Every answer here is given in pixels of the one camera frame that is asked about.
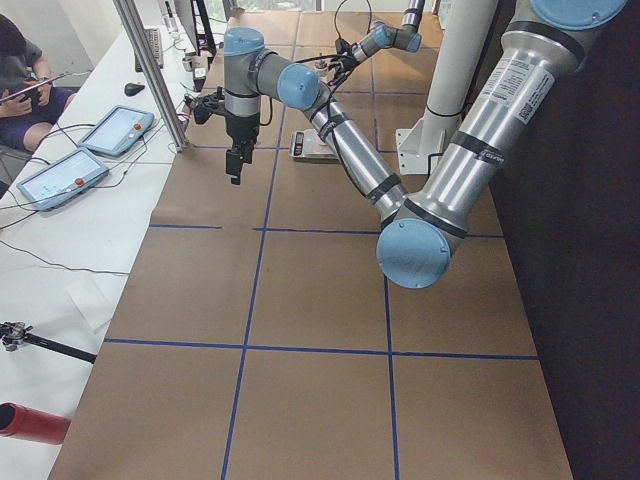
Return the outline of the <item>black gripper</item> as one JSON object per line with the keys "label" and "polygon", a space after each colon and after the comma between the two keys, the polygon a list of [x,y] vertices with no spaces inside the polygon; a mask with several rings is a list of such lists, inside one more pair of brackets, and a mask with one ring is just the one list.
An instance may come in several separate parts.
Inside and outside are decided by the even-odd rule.
{"label": "black gripper", "polygon": [[232,146],[226,151],[225,171],[233,185],[241,184],[242,169],[253,162],[253,149],[260,129],[260,114],[240,116],[225,113],[226,134],[232,139]]}
{"label": "black gripper", "polygon": [[335,56],[329,62],[329,70],[333,73],[330,83],[343,83],[363,60],[360,47],[352,47],[342,55]]}

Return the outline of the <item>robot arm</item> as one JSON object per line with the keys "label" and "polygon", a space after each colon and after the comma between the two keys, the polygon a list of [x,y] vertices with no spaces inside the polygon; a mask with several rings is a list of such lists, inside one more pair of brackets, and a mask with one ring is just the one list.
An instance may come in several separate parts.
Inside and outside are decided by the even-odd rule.
{"label": "robot arm", "polygon": [[300,111],[359,193],[379,212],[377,262],[395,284],[438,282],[468,233],[468,217],[556,81],[578,72],[621,1],[519,1],[502,54],[471,106],[464,103],[494,1],[458,1],[446,22],[426,106],[444,131],[424,186],[409,192],[337,100],[334,86],[302,62],[267,48],[263,34],[231,26],[222,89],[233,184],[252,160],[263,98]]}
{"label": "robot arm", "polygon": [[[344,1],[337,7],[338,13]],[[336,56],[329,64],[329,69],[334,72],[329,81],[330,86],[339,86],[344,83],[351,73],[367,59],[374,56],[380,50],[398,49],[414,53],[422,41],[419,27],[424,11],[424,1],[410,1],[404,11],[402,25],[394,27],[384,21],[372,21],[372,12],[369,12],[367,35],[359,42],[349,43],[341,35],[337,27],[337,15],[334,15],[334,28],[338,35],[335,41]]]}

